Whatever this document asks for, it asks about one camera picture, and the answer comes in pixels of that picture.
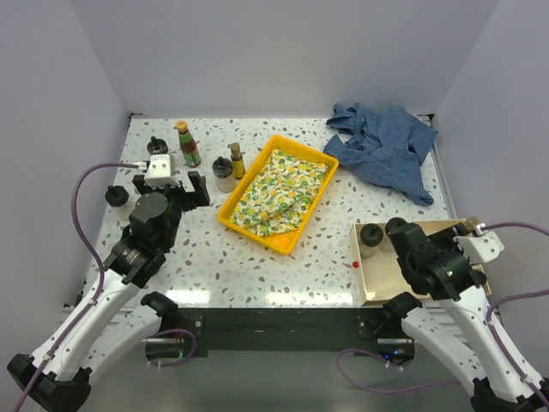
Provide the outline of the yellow label oil bottle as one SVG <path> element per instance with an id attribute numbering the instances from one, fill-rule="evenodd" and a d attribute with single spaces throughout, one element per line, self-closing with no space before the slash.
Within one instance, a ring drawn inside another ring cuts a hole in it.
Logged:
<path id="1" fill-rule="evenodd" d="M 480 224 L 480 220 L 473 216 L 467 218 L 457 225 L 457 232 L 461 236 L 467 236 L 475 231 L 475 228 Z"/>

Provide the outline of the sesame seed shaker jar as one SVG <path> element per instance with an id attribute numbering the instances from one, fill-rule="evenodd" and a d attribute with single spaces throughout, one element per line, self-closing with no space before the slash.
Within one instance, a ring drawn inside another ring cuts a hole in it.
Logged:
<path id="1" fill-rule="evenodd" d="M 362 258 L 374 256 L 383 241 L 384 232 L 375 223 L 365 224 L 359 232 L 359 253 Z"/>

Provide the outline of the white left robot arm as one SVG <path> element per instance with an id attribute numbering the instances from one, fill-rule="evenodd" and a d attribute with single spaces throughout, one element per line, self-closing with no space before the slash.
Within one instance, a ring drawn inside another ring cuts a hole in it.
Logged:
<path id="1" fill-rule="evenodd" d="M 170 336 L 177 329 L 177 304 L 152 292 L 142 298 L 141 310 L 121 331 L 105 331 L 166 262 L 183 214 L 209 206 L 205 177 L 198 172 L 188 177 L 192 191 L 171 177 L 163 183 L 134 177 L 140 196 L 119 241 L 99 262 L 93 286 L 42 345 L 9 362 L 9 375 L 22 391 L 16 410 L 31 398 L 46 411 L 77 411 L 89 397 L 93 379 L 131 342 L 153 334 Z"/>

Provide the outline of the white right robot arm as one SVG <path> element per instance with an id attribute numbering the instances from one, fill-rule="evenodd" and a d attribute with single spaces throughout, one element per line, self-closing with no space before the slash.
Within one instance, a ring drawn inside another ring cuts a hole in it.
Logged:
<path id="1" fill-rule="evenodd" d="M 504 250 L 492 227 L 471 218 L 428 235 L 402 218 L 385 226 L 410 292 L 383 305 L 382 326 L 423 345 L 459 381 L 476 411 L 535 411 L 548 380 L 522 355 L 494 314 L 478 265 Z"/>

